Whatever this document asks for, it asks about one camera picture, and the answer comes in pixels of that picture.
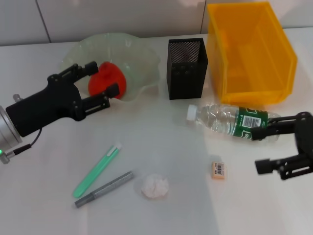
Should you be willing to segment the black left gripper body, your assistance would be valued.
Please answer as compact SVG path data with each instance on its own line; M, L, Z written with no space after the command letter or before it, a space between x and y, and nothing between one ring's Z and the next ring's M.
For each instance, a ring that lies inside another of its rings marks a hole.
M53 76L40 92L6 108L14 127L25 137L60 118L84 119L79 91L69 78Z

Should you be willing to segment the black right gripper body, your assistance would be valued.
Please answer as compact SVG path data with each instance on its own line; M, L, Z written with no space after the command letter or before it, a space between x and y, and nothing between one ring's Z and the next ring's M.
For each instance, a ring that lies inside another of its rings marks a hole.
M294 135L300 162L306 168L298 173L313 172L313 116L309 112L296 115Z

